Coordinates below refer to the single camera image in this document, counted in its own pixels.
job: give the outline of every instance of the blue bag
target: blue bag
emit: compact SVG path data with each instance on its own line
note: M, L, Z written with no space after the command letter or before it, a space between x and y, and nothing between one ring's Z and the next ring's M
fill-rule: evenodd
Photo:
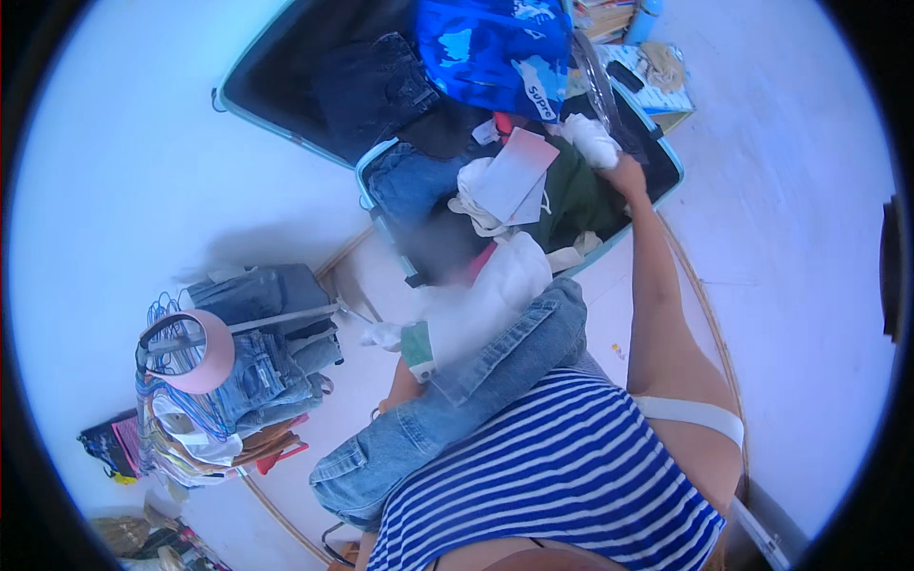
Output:
M456 100L557 122L571 46L561 0L419 0L429 79Z

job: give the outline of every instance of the denim jeans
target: denim jeans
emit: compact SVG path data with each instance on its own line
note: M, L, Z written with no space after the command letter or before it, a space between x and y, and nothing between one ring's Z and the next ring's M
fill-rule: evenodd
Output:
M321 388L322 376L320 373L311 373L304 378L304 382L296 383L278 394L265 407L255 408L238 419L236 430L243 439L251 434L295 418L321 406L324 402L324 392Z
M187 288L195 307L229 325L327 305L304 264L258 267L230 280ZM321 404L321 369L342 359L327 315L276 323L234 335L235 365L214 400L242 438Z
M439 98L409 42L397 32L332 50L318 67L311 80L314 96L337 154L350 164Z
M368 177L368 193L403 229L421 225L438 199L457 190L457 173L469 152L449 161L432 159L409 143L397 143Z
M580 286L559 278L478 356L432 376L426 393L379 416L321 459L309 478L323 507L376 531L384 503L404 478L524 395L556 366L586 353Z
M278 420L271 419L266 409L320 396L319 390L314 394L311 381L289 355L280 335L255 329L235 335L234 340L235 364L214 391L214 400L224 419L235 423L236 429L239 424L248 428L269 426Z

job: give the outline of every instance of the light blue suitcase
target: light blue suitcase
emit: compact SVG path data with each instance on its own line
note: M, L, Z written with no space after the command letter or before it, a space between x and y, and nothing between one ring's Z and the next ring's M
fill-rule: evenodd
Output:
M356 180L361 189L361 206L371 214L377 230L397 246L391 231L393 222L381 211L367 190L366 172L375 161L398 140L396 138L375 145L356 164L348 164L334 151L333 140L326 130L326 118L320 116L318 106L311 105L311 114L292 112L301 106L302 93L295 89L307 84L307 66L326 50L337 48L354 40L369 41L387 31L397 30L404 36L410 33L409 14L412 0L291 0L272 21L254 38L241 54L239 60L213 89L213 107L217 111L229 111L264 129L275 132L312 153L329 161L354 168ZM355 37L346 33L355 33ZM593 91L590 100L594 109L600 111L614 100L622 124L637 137L649 159L645 168L648 194L657 207L682 182L683 166L679 162L663 132L648 117L647 113L634 102L632 94L618 81L610 78L600 66L592 49L583 46L581 35L576 35L578 48L575 56L583 69L590 68L590 83ZM282 72L282 65L273 67L274 61L282 57L294 58L296 69L304 72L292 79ZM599 113L607 122L608 112ZM610 235L604 235L603 245L585 257L585 263L563 272L573 275L598 259L621 240L631 225L615 228ZM400 257L412 287L424 284L416 267L406 256Z

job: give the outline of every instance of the woman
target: woman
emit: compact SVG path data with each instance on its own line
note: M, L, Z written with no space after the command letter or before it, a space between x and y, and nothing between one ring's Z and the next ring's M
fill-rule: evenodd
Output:
M698 569L712 552L741 470L737 403L686 325L641 166L600 175L632 209L627 392L589 358L553 369L397 485L356 568ZM382 412L422 390L401 362Z

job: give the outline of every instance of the striped shirt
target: striped shirt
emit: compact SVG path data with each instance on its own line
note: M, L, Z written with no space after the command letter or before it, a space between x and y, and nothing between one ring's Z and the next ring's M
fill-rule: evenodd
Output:
M422 569L503 537L576 545L628 569L698 569L724 523L628 393L554 369L391 493L368 569Z

